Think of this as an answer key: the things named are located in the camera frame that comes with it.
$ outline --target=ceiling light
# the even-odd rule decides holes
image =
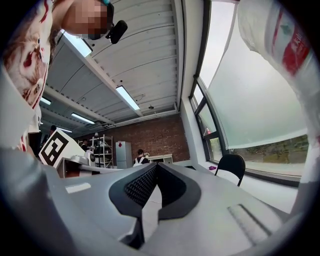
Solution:
[[[95,124],[95,122],[92,122],[91,120],[88,120],[88,119],[86,119],[86,118],[84,118],[84,117],[82,117],[82,116],[80,116],[80,115],[75,114],[75,113],[72,113],[71,116],[73,116],[73,117],[75,117],[75,118],[78,118],[78,119],[80,119],[80,120],[82,120],[82,121],[85,121],[85,122],[87,122],[87,123],[89,123],[89,124],[92,124],[92,125]]]
[[[125,101],[134,109],[139,110],[140,107],[135,103],[134,99],[130,96],[123,85],[116,88],[116,91],[125,99]]]
[[[60,129],[61,131],[64,131],[64,132],[66,132],[66,133],[72,133],[72,131],[66,130],[66,129],[63,129],[63,128],[60,128],[60,127],[57,127],[57,129]]]
[[[92,49],[82,38],[69,34],[63,29],[61,30],[61,32],[64,34],[65,38],[68,39],[69,42],[79,51],[79,53],[81,53],[83,57],[87,57],[92,52]]]
[[[45,104],[51,105],[51,101],[48,100],[48,99],[46,99],[46,98],[44,98],[44,97],[42,97],[42,98],[40,99],[40,101],[43,102],[43,103],[45,103]]]

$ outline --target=white sleeve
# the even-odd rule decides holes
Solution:
[[[34,109],[34,116],[31,120],[31,123],[29,125],[28,128],[28,133],[29,134],[33,134],[33,133],[39,133],[39,123],[41,120],[41,109],[40,106],[38,105],[35,109]]]

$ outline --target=person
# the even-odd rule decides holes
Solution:
[[[13,32],[2,55],[4,70],[36,116],[22,134],[16,146],[19,150],[29,152],[28,133],[31,129],[39,131],[39,102],[58,33],[64,30],[77,36],[101,37],[110,27],[108,5],[109,0],[40,0]]]
[[[86,152],[88,150],[88,140],[86,138],[83,139],[81,148]]]
[[[50,136],[55,132],[55,130],[57,129],[57,127],[55,125],[51,125],[50,127],[50,131],[49,131],[49,134],[46,134],[42,140],[42,143],[41,143],[41,148],[46,144],[47,140],[50,138]]]
[[[144,157],[144,151],[142,149],[138,150],[138,157],[134,159],[133,166],[139,166],[142,164],[148,164],[149,160]]]

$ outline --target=window frame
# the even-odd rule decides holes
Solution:
[[[231,0],[230,2],[236,4],[235,10],[234,10],[234,13],[236,14],[237,4],[239,2],[238,2],[238,0]],[[227,137],[226,137],[225,131],[223,129],[222,123],[220,121],[220,118],[217,115],[217,112],[215,111],[215,105],[214,105],[211,97],[208,94],[208,91],[207,91],[207,88],[206,88],[204,82],[200,78],[200,71],[201,71],[201,68],[203,65],[203,61],[204,61],[204,57],[205,57],[205,53],[206,53],[206,48],[207,48],[207,42],[208,42],[208,38],[209,38],[211,7],[212,7],[211,3],[212,3],[211,0],[203,0],[203,23],[202,23],[203,26],[202,26],[200,51],[199,51],[199,58],[198,58],[197,66],[196,66],[196,71],[193,76],[193,85],[192,85],[192,89],[190,92],[189,100],[191,103],[192,98],[194,96],[195,89],[196,89],[196,85],[198,85],[200,88],[200,91],[203,94],[203,99],[201,100],[198,107],[194,111],[194,115],[195,115],[195,119],[196,119],[199,131],[201,134],[201,140],[202,140],[202,145],[203,145],[203,149],[204,149],[205,159],[208,162],[211,162],[213,164],[218,165],[219,164],[218,161],[210,159],[210,152],[209,152],[209,146],[207,144],[207,141],[209,141],[210,139],[218,138],[219,143],[220,143],[222,156],[230,154],[230,151],[228,149],[228,141],[227,141]],[[229,44],[230,38],[231,38],[231,33],[229,34],[228,40],[226,42],[227,45]],[[209,108],[211,117],[213,119],[213,122],[214,122],[214,125],[216,128],[216,131],[211,134],[203,136],[202,132],[201,132],[201,126],[199,123],[198,115],[206,104]],[[277,173],[265,172],[265,171],[248,169],[248,168],[245,169],[245,174],[248,176],[252,176],[254,178],[258,178],[261,180],[274,182],[274,183],[278,183],[278,184],[286,185],[286,186],[290,186],[290,187],[298,187],[299,183],[300,183],[300,179],[301,179],[300,176],[277,174]]]

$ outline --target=ceiling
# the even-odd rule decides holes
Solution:
[[[51,105],[40,102],[42,132],[47,133],[54,124],[78,137],[108,127],[107,119],[116,126],[177,109],[179,39],[172,2],[111,0],[111,3],[113,22],[125,20],[128,29],[117,44],[111,44],[105,37],[87,40],[93,51],[85,59],[93,60],[94,68],[63,40],[57,45],[47,78],[49,88],[43,94]],[[111,82],[97,76],[102,73]],[[123,85],[140,110],[129,107],[110,84]],[[74,118],[72,113],[95,124]]]

